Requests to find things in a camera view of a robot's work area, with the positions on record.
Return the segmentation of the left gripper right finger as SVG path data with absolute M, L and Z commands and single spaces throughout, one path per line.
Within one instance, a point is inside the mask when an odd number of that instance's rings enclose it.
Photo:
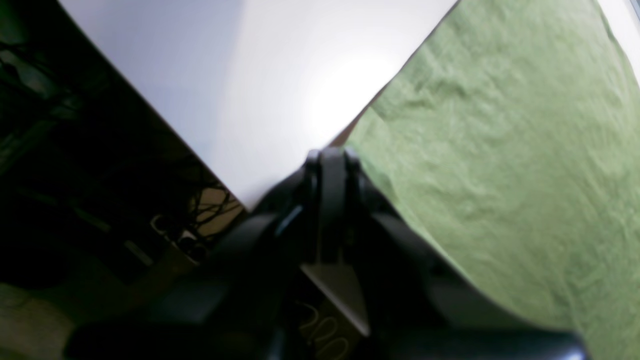
M 354 269 L 385 360 L 586 360 L 580 337 L 478 291 L 400 218 L 351 149 L 330 148 L 330 262 Z

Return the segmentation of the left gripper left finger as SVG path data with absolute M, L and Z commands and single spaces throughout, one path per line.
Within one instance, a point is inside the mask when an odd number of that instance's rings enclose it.
M 117 321 L 82 326 L 67 360 L 311 360 L 286 304 L 329 222 L 333 148 L 312 150 L 231 230 L 209 260 Z

